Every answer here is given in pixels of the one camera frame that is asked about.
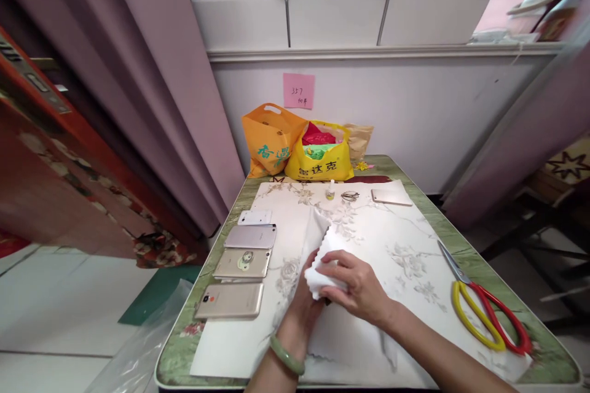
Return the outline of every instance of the scissor blade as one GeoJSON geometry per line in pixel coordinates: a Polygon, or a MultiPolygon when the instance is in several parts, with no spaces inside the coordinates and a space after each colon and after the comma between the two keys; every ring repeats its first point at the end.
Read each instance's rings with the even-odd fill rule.
{"type": "Polygon", "coordinates": [[[439,239],[437,241],[438,241],[439,247],[442,250],[442,255],[447,259],[447,262],[449,263],[450,269],[453,271],[455,278],[457,278],[459,281],[463,281],[465,284],[471,283],[471,280],[461,270],[461,268],[459,267],[459,264],[457,264],[457,262],[455,261],[453,256],[450,254],[450,252],[447,250],[447,248],[444,246],[444,244],[441,242],[441,240],[439,239]]]}

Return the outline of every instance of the pink sticky note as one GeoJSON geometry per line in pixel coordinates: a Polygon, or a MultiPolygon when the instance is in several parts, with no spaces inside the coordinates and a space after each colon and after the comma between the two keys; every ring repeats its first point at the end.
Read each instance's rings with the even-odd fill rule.
{"type": "Polygon", "coordinates": [[[285,107],[313,107],[315,76],[283,73],[283,97],[285,107]]]}

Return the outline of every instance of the yellow bag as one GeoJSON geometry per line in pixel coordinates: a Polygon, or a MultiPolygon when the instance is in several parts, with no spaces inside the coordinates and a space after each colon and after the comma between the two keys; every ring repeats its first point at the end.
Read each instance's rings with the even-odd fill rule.
{"type": "Polygon", "coordinates": [[[249,177],[276,175],[287,163],[307,121],[273,103],[265,103],[242,117],[250,152],[249,177]]]}
{"type": "Polygon", "coordinates": [[[321,160],[314,160],[305,154],[306,146],[301,141],[307,131],[306,125],[305,130],[293,147],[291,158],[285,168],[285,174],[295,180],[311,181],[329,181],[331,179],[345,181],[352,178],[355,173],[350,164],[350,152],[348,150],[350,131],[343,126],[330,123],[313,120],[311,123],[315,124],[322,132],[330,132],[337,140],[343,139],[343,141],[327,150],[321,160]]]}

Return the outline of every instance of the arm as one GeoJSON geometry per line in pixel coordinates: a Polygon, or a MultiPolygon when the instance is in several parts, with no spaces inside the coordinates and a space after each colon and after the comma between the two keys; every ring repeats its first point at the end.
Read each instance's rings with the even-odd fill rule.
{"type": "Polygon", "coordinates": [[[516,392],[459,347],[424,324],[402,304],[389,299],[370,265],[345,251],[327,253],[317,270],[348,284],[348,292],[324,287],[320,295],[340,304],[396,340],[447,392],[516,392]]]}
{"type": "MultiPolygon", "coordinates": [[[[323,300],[313,300],[303,277],[303,272],[312,265],[317,254],[315,251],[307,258],[293,300],[277,330],[283,348],[299,361],[305,360],[313,326],[324,306],[323,300]]],[[[299,377],[269,348],[250,379],[246,393],[291,393],[297,389],[298,381],[299,377]]]]}

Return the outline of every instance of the small bottle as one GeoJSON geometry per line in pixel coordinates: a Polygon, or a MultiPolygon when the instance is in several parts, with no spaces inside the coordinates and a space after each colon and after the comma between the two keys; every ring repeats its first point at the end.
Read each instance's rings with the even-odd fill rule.
{"type": "Polygon", "coordinates": [[[328,190],[326,191],[326,199],[332,201],[334,199],[334,180],[330,180],[330,185],[328,186],[328,190]]]}

